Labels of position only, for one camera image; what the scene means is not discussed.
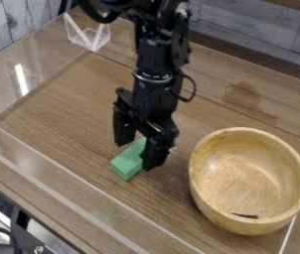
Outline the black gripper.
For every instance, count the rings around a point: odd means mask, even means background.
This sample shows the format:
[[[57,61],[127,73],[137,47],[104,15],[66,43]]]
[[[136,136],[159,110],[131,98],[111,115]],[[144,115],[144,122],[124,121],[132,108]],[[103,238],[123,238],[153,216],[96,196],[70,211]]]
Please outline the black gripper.
[[[179,135],[172,113],[179,100],[180,74],[148,75],[135,70],[132,77],[132,90],[121,86],[115,89],[113,142],[117,147],[131,143],[136,131],[148,137],[140,158],[141,168],[149,171],[164,164]]]

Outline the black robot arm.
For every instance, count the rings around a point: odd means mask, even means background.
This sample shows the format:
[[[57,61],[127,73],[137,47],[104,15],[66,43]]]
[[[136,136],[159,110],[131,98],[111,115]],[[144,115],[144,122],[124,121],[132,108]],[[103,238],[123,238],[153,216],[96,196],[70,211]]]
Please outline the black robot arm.
[[[133,24],[136,65],[131,89],[115,89],[113,142],[123,146],[135,135],[145,137],[141,169],[163,165],[175,146],[179,129],[172,113],[188,77],[182,66],[190,62],[190,0],[77,0],[85,15],[100,24],[125,16]]]

